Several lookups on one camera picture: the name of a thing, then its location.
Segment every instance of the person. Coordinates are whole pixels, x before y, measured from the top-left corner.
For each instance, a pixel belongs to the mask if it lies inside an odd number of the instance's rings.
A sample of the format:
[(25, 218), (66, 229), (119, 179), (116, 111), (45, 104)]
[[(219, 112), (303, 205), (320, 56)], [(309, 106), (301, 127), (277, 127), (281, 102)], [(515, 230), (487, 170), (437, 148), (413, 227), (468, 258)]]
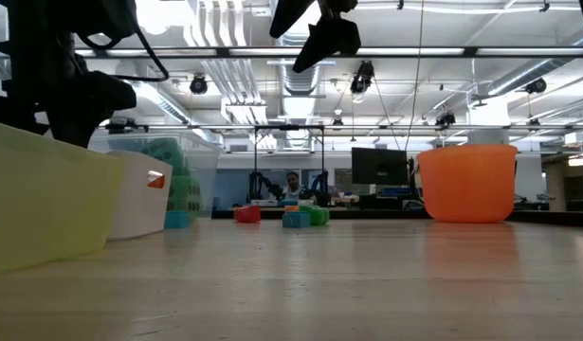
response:
[(285, 200), (299, 200), (301, 193), (300, 176), (290, 171), (287, 173), (287, 187), (284, 189)]

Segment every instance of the computer monitor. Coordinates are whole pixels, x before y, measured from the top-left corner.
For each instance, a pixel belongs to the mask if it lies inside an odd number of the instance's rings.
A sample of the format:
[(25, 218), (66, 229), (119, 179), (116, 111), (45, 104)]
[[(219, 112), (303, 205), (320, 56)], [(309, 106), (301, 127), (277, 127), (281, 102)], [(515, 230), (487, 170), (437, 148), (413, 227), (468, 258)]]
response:
[(353, 184), (408, 186), (407, 153), (352, 148)]

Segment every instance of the red block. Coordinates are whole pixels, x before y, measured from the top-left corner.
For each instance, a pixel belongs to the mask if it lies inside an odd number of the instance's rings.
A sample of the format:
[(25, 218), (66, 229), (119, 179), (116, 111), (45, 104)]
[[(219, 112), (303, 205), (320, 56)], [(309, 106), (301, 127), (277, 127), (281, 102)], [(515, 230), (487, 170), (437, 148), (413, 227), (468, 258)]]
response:
[(242, 206), (234, 210), (234, 220), (237, 223), (258, 223), (261, 219), (259, 206)]

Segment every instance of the yellow plastic bin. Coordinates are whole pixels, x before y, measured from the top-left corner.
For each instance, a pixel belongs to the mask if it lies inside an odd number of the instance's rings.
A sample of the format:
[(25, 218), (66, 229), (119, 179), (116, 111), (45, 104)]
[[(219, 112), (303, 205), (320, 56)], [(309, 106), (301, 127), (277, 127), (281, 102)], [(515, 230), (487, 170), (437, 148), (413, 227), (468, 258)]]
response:
[(517, 148), (468, 145), (417, 155), (424, 205), (448, 223), (495, 223), (512, 213)]
[(0, 124), (0, 272), (99, 251), (122, 163)]

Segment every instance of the orange bucket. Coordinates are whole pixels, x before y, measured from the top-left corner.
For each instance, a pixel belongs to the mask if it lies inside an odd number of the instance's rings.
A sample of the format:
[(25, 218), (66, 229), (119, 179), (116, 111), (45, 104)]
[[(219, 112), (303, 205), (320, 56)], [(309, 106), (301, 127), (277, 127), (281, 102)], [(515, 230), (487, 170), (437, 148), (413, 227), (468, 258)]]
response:
[(517, 148), (469, 145), (417, 155), (424, 205), (448, 223), (495, 223), (514, 208)]

